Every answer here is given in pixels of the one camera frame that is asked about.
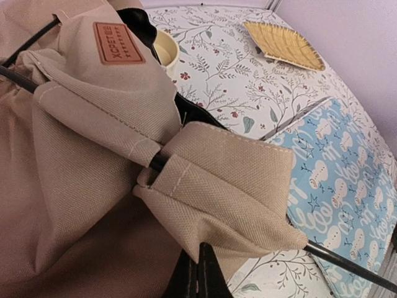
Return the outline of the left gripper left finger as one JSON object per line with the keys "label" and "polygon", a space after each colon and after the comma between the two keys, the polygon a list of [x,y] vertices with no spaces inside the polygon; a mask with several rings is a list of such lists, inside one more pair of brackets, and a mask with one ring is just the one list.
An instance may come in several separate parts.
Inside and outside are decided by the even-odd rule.
{"label": "left gripper left finger", "polygon": [[182,250],[169,280],[164,298],[196,298],[199,296],[198,264]]}

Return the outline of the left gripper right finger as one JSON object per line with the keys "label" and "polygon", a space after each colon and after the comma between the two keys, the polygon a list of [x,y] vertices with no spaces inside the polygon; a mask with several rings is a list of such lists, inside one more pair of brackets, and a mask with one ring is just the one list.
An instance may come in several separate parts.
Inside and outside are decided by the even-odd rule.
{"label": "left gripper right finger", "polygon": [[197,286],[199,298],[232,298],[215,252],[208,243],[200,244]]}

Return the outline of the blue snowman pattern mat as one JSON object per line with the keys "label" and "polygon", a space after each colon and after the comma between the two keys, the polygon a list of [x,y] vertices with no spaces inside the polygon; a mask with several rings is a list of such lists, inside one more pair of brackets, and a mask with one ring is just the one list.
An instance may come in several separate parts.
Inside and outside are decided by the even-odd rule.
{"label": "blue snowman pattern mat", "polygon": [[269,143],[293,151],[293,226],[379,273],[396,225],[396,160],[360,103],[328,98]]}

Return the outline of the black tent pole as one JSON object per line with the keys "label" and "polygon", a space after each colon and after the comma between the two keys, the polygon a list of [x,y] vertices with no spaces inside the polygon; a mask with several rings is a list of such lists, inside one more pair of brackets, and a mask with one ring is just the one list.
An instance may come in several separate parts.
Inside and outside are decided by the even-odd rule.
{"label": "black tent pole", "polygon": [[13,63],[15,63],[20,52],[23,52],[31,47],[35,42],[37,42],[41,37],[43,37],[47,32],[51,31],[51,29],[58,24],[60,24],[60,20],[57,16],[54,16],[53,20],[49,24],[41,28],[36,34],[23,43],[9,58],[2,63],[2,66],[6,68],[11,66]]}
{"label": "black tent pole", "polygon": [[[38,88],[38,85],[35,84],[33,81],[11,71],[5,66],[1,66],[1,75],[32,94]],[[304,250],[313,256],[328,261],[333,265],[336,265],[352,274],[355,274],[396,294],[396,284],[393,284],[385,278],[353,263],[352,261],[349,261],[347,258],[343,258],[337,255],[331,250],[326,249],[311,240],[308,241],[308,244],[304,247]]]}

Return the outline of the golden leaf shaped tray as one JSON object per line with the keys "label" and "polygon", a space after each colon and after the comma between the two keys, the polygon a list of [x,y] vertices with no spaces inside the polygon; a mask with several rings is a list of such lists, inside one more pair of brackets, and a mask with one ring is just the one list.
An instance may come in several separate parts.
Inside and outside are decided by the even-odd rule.
{"label": "golden leaf shaped tray", "polygon": [[297,31],[276,24],[245,22],[245,28],[266,58],[306,70],[324,71],[324,61]]}

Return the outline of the beige fabric pet tent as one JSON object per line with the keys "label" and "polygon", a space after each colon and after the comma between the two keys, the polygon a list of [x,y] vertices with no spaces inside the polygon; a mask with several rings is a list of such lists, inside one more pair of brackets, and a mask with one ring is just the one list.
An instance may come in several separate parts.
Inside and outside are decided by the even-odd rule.
{"label": "beige fabric pet tent", "polygon": [[300,250],[291,150],[236,135],[177,93],[138,1],[2,1],[1,296],[164,297],[184,250],[225,281]]}

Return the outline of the cream round bowl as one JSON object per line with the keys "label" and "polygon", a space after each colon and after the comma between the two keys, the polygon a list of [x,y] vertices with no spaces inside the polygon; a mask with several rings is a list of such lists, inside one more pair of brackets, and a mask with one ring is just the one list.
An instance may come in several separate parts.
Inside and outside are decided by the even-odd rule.
{"label": "cream round bowl", "polygon": [[174,38],[163,30],[157,30],[154,49],[163,67],[172,71],[178,62],[180,49]]}

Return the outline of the right aluminium frame post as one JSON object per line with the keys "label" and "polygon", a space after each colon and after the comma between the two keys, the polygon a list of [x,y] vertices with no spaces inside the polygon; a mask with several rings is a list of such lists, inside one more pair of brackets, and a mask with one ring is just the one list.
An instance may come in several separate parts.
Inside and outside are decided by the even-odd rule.
{"label": "right aluminium frame post", "polygon": [[268,0],[267,4],[265,5],[265,9],[270,11],[276,11],[280,6],[282,0]]}

